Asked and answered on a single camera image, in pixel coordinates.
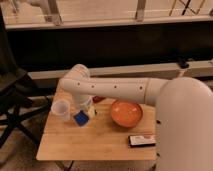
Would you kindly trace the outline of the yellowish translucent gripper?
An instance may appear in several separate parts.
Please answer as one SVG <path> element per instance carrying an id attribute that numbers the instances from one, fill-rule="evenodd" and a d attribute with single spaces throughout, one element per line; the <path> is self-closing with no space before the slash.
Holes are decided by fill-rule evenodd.
<path id="1" fill-rule="evenodd" d="M 94 118 L 96 116 L 96 110 L 95 107 L 93 105 L 93 101 L 91 99 L 89 99 L 87 102 L 85 102 L 82 107 L 81 110 L 90 118 Z"/>

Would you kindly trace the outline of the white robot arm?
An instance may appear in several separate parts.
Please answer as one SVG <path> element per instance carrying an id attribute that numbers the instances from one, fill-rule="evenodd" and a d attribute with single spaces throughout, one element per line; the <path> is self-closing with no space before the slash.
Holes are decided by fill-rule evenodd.
<path id="1" fill-rule="evenodd" d="M 156 109 L 156 171 L 213 171 L 213 91 L 190 77 L 92 78 L 77 64 L 60 79 L 78 105 L 91 95 Z"/>

